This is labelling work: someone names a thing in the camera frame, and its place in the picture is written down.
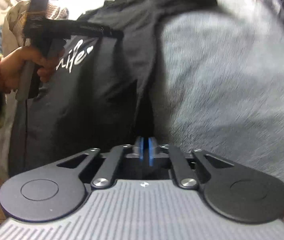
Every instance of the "ribbed gray surface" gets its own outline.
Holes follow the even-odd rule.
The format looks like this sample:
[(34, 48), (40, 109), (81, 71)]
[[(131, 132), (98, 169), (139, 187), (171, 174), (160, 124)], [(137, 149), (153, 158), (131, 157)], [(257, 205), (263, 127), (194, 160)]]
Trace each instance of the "ribbed gray surface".
[(243, 225), (208, 208), (196, 191), (171, 180), (118, 180), (92, 193), (74, 214), (46, 224), (14, 219), (0, 227), (0, 240), (284, 240), (280, 220)]

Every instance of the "black garment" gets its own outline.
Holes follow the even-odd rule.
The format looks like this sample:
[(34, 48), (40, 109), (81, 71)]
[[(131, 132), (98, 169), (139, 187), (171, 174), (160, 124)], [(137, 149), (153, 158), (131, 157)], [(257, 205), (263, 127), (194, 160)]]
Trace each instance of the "black garment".
[[(115, 0), (82, 15), (78, 20), (123, 30), (124, 38), (117, 41), (75, 36), (67, 42), (63, 61), (66, 66), (59, 65), (29, 108), (24, 153), (11, 145), (10, 174), (89, 147), (109, 150), (133, 142), (136, 135), (151, 136), (153, 115), (147, 89), (155, 66), (157, 25), (163, 16), (216, 5), (216, 0)], [(21, 140), (23, 129), (18, 130)]]

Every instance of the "white logo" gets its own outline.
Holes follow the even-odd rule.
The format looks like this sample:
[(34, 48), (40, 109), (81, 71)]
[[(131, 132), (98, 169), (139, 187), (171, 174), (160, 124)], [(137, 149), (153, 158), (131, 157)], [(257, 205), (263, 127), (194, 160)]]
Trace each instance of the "white logo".
[(143, 183), (141, 183), (140, 184), (142, 187), (147, 187), (147, 186), (149, 186), (149, 184), (145, 181), (145, 182), (143, 182)]
[(64, 64), (64, 58), (62, 58), (59, 64), (56, 66), (56, 70), (58, 70), (58, 68), (61, 65), (62, 68), (66, 68), (66, 69), (69, 68), (69, 73), (71, 73), (73, 64), (79, 65), (84, 60), (84, 58), (93, 50), (93, 46), (91, 46), (91, 47), (88, 47), (86, 51), (82, 50), (78, 54), (79, 48), (82, 44), (83, 44), (83, 40), (79, 40), (73, 49), (72, 58), (70, 58), (71, 52), (72, 52), (72, 50), (70, 50), (68, 53), (67, 63)]

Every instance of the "beige fabric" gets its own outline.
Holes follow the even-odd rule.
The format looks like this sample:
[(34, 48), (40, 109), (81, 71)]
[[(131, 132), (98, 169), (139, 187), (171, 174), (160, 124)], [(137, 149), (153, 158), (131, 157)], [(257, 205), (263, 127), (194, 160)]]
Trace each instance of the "beige fabric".
[[(23, 46), (23, 26), (26, 20), (26, 10), (29, 0), (22, 0), (12, 7), (5, 17), (2, 27), (2, 50), (3, 55), (7, 56), (18, 47)], [(61, 8), (59, 2), (51, 0), (47, 7), (47, 18), (63, 19), (67, 18), (69, 11)], [(10, 137), (17, 101), (15, 92), (7, 95), (7, 110), (5, 113), (4, 125), (0, 129), (0, 179), (8, 179), (8, 153), (10, 149)]]

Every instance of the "person's hand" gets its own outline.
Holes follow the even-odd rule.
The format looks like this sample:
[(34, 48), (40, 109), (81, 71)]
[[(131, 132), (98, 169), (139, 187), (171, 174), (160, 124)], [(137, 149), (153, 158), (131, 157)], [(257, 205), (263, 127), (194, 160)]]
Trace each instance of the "person's hand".
[(56, 57), (46, 59), (41, 52), (32, 46), (25, 46), (16, 49), (0, 62), (0, 72), (2, 82), (0, 81), (0, 92), (10, 93), (17, 89), (20, 81), (21, 68), (26, 61), (33, 61), (42, 66), (37, 71), (41, 82), (48, 82), (55, 72), (55, 67), (59, 63), (59, 57), (63, 56), (64, 49)]

